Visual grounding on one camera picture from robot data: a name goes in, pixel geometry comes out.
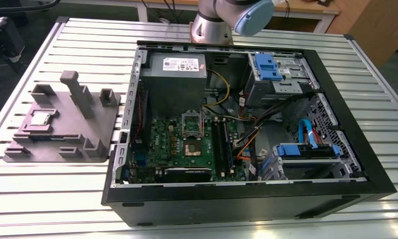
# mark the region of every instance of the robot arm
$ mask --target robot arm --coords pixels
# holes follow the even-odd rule
[[[191,42],[230,44],[231,29],[252,36],[272,16],[271,0],[200,0],[190,34]]]

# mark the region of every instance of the ram slot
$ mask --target ram slot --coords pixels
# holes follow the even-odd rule
[[[211,146],[212,146],[212,163],[216,176],[224,176],[223,170],[223,148],[219,142],[219,124],[218,121],[211,122]]]
[[[220,146],[222,146],[222,161],[223,169],[226,173],[231,173],[232,169],[232,157],[231,157],[231,144],[230,136],[227,133],[226,121],[219,121],[219,137],[220,137]]]

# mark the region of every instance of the white sticker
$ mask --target white sticker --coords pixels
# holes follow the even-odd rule
[[[252,167],[252,165],[248,165],[248,171],[251,172],[251,174],[254,175],[256,172],[256,169]]]
[[[267,154],[267,151],[262,148],[259,153],[258,153],[258,156],[263,157],[263,156],[266,156],[266,154]]]
[[[243,97],[238,98],[238,105],[244,107],[244,98]]]
[[[199,71],[196,58],[164,58],[163,71]]]
[[[278,72],[280,74],[290,74],[290,71],[287,69],[278,69]]]

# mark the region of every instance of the motherboard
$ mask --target motherboard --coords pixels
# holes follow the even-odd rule
[[[182,116],[151,120],[148,151],[134,153],[130,182],[244,181],[243,162],[232,162],[230,151],[236,122],[200,119],[194,113]]]

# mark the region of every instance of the slotted aluminum surface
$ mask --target slotted aluminum surface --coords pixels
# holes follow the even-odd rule
[[[232,38],[238,45],[316,50],[398,190],[398,97],[354,43],[339,35],[267,30],[254,37]],[[0,114],[0,236],[398,238],[398,193],[322,219],[130,228],[110,208],[99,205],[107,162],[2,161],[3,149],[33,101],[29,90],[42,83],[66,91],[58,82],[62,70],[78,71],[78,80],[90,92],[111,88],[124,102],[136,40],[187,42],[188,26],[73,18],[54,25]]]

